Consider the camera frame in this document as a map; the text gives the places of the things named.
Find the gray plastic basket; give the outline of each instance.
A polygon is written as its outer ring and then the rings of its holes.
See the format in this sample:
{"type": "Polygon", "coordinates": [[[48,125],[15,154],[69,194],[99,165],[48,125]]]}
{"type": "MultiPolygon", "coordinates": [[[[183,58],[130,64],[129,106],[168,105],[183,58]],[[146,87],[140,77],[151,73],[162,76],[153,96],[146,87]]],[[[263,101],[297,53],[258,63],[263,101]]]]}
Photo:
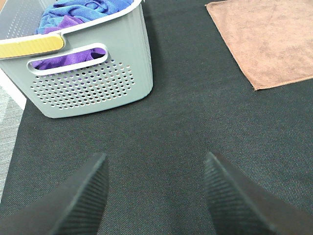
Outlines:
{"type": "MultiPolygon", "coordinates": [[[[44,9],[54,2],[7,0],[0,13],[0,38],[32,35],[44,9]]],[[[62,49],[0,60],[3,71],[45,116],[63,118],[102,111],[142,99],[151,91],[152,65],[141,0],[118,13],[54,33],[65,41],[62,49]],[[96,47],[108,53],[49,70],[30,65],[96,47]]]]}

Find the basket handle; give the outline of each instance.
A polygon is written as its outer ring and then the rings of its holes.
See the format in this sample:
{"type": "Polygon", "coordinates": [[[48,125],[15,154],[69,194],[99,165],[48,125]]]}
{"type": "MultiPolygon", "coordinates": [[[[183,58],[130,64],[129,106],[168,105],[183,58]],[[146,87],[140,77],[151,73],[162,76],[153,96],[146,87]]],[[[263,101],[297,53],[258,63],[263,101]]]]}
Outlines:
{"type": "Polygon", "coordinates": [[[60,50],[65,40],[60,34],[37,34],[0,40],[0,59],[60,50]]]}
{"type": "Polygon", "coordinates": [[[77,48],[74,48],[74,49],[71,49],[71,50],[58,52],[57,54],[54,54],[52,56],[50,55],[50,56],[36,57],[36,59],[32,59],[32,60],[29,60],[27,62],[27,68],[28,68],[28,70],[31,73],[33,73],[35,75],[45,76],[45,75],[49,75],[49,74],[53,74],[53,73],[72,71],[72,70],[80,69],[80,68],[83,68],[83,67],[100,64],[100,63],[106,61],[108,56],[109,56],[108,48],[104,44],[102,44],[102,43],[93,43],[93,44],[89,44],[87,46],[77,47],[77,48]],[[88,61],[84,61],[84,62],[72,64],[72,65],[65,65],[65,66],[57,67],[57,68],[53,68],[53,69],[37,70],[37,69],[35,69],[32,66],[32,63],[35,62],[35,61],[38,61],[38,60],[46,60],[46,59],[61,57],[61,56],[64,56],[64,55],[75,54],[75,53],[78,53],[78,52],[81,52],[81,51],[85,51],[85,50],[89,50],[89,49],[93,49],[93,48],[101,48],[106,53],[105,53],[105,55],[103,57],[100,57],[100,58],[97,58],[97,59],[88,60],[88,61]]]}

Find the purple towel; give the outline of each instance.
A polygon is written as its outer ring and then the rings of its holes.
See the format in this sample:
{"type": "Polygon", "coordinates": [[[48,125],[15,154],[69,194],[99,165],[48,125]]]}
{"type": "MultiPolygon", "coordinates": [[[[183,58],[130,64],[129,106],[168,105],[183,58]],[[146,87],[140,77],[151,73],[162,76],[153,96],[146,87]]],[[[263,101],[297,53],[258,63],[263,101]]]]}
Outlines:
{"type": "MultiPolygon", "coordinates": [[[[61,21],[61,23],[59,23],[57,27],[45,28],[44,34],[82,23],[83,21],[81,19],[72,16],[64,16],[63,20],[61,21]]],[[[106,51],[103,50],[102,48],[94,48],[70,55],[64,55],[56,58],[35,61],[32,62],[32,66],[38,70],[47,70],[97,59],[104,56],[105,54],[106,51]]]]}

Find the blue towel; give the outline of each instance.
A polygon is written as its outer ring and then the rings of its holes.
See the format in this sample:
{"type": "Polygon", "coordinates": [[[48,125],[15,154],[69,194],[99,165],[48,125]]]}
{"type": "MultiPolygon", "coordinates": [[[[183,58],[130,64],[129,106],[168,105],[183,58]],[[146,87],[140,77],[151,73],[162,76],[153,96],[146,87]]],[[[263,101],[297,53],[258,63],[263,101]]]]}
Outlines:
{"type": "Polygon", "coordinates": [[[57,27],[64,16],[88,22],[119,12],[132,3],[133,0],[60,0],[44,11],[36,34],[43,34],[45,28],[57,27]]]}

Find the black carpet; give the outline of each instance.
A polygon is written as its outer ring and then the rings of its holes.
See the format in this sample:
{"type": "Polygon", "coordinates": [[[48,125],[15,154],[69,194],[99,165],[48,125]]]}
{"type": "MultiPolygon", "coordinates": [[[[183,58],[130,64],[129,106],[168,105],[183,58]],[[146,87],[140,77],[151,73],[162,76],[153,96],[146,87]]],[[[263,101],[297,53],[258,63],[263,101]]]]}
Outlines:
{"type": "Polygon", "coordinates": [[[143,4],[154,70],[145,99],[63,119],[27,103],[2,217],[53,190],[92,153],[106,152],[110,192],[100,235],[214,235],[202,189],[208,150],[313,214],[313,80],[253,91],[205,3],[143,4]]]}

